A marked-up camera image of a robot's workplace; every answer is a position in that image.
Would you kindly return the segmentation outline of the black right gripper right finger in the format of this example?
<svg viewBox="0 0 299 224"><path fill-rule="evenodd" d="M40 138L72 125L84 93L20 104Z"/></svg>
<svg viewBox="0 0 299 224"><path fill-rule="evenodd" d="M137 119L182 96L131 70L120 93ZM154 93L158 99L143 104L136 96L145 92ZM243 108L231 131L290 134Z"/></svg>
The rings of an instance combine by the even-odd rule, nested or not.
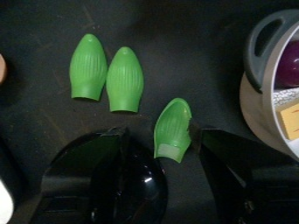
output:
<svg viewBox="0 0 299 224"><path fill-rule="evenodd" d="M299 224L299 162L220 129L200 132L220 224Z"/></svg>

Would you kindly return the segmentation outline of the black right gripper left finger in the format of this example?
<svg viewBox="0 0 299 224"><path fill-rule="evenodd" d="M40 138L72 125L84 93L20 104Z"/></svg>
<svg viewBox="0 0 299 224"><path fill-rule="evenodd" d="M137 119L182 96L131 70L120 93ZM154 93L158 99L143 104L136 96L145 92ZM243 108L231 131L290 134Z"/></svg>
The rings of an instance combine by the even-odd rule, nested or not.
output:
<svg viewBox="0 0 299 224"><path fill-rule="evenodd" d="M87 134L60 151L41 175L39 191L17 209L15 224L107 224L129 133Z"/></svg>

